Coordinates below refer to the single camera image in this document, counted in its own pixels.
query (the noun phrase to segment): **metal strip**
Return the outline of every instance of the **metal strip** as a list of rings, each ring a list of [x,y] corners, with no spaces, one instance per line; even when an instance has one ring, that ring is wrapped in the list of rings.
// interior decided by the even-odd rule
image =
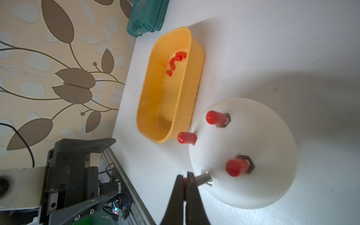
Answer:
[[[117,160],[116,156],[112,152],[111,148],[106,149],[103,152],[103,155],[104,155],[105,159],[108,161],[108,163],[114,162],[116,164],[116,167],[117,167],[121,177],[123,178],[125,185],[127,186],[127,188],[129,189],[129,191],[132,195],[132,198],[134,200],[133,205],[135,204],[135,206],[136,206],[135,210],[138,211],[138,213],[139,213],[139,217],[136,217],[136,218],[141,219],[142,220],[141,222],[143,222],[143,224],[145,224],[145,225],[156,225],[155,221],[151,217],[149,211],[146,209],[143,201],[141,200],[140,196],[136,192],[134,186],[130,182],[124,169],[120,165],[119,161]]]

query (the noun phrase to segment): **red cap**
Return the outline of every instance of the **red cap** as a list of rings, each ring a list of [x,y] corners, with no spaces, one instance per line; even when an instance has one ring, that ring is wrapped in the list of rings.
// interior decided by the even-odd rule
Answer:
[[[225,114],[213,110],[207,112],[206,114],[206,121],[212,125],[225,125],[227,119],[228,118]]]
[[[180,132],[177,136],[180,144],[195,144],[197,139],[196,134],[190,132]]]
[[[174,70],[175,70],[175,65],[174,65],[174,64],[170,64],[170,69],[174,71]]]
[[[244,159],[230,159],[226,163],[226,172],[233,177],[237,177],[240,174],[249,170],[249,163]]]
[[[181,61],[183,58],[181,56],[176,56],[175,61]]]
[[[169,77],[171,77],[172,71],[168,69],[168,70],[166,71],[166,74],[169,75]]]
[[[175,57],[172,57],[171,60],[169,61],[169,65],[174,64],[174,62],[175,62]]]

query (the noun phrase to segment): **wire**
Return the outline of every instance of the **wire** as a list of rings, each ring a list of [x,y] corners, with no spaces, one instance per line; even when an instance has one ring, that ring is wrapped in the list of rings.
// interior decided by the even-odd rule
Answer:
[[[105,168],[104,171],[99,172],[99,174],[107,173],[107,175],[111,178],[111,174],[109,174],[109,172],[112,171],[115,167],[116,167],[116,164],[114,162],[112,162]]]
[[[104,212],[106,212],[107,214],[119,218],[119,215],[112,213],[112,208],[111,208],[110,206],[104,206],[104,207],[103,207],[103,210],[104,210]]]
[[[3,126],[7,126],[10,127],[11,129],[13,129],[15,131],[15,133],[20,137],[20,139],[24,142],[24,144],[26,145],[27,149],[29,150],[30,156],[31,156],[31,160],[32,160],[32,167],[35,167],[35,160],[34,160],[34,156],[32,155],[32,151],[29,147],[29,145],[26,143],[26,141],[23,139],[23,137],[20,135],[20,133],[11,125],[6,124],[6,123],[0,123],[0,125]]]

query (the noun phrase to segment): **patterned wallpaper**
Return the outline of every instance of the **patterned wallpaper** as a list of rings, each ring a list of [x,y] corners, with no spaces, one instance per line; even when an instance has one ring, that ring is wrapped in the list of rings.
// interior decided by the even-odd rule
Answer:
[[[111,137],[136,40],[120,1],[7,0],[0,21],[0,122],[35,166],[62,138]],[[0,126],[0,170],[30,166]]]

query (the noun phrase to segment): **teal toolbox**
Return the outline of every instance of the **teal toolbox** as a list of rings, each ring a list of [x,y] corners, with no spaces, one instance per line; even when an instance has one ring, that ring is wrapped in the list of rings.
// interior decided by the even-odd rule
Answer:
[[[159,31],[164,22],[169,0],[135,0],[132,5],[127,32],[139,37],[148,31]]]

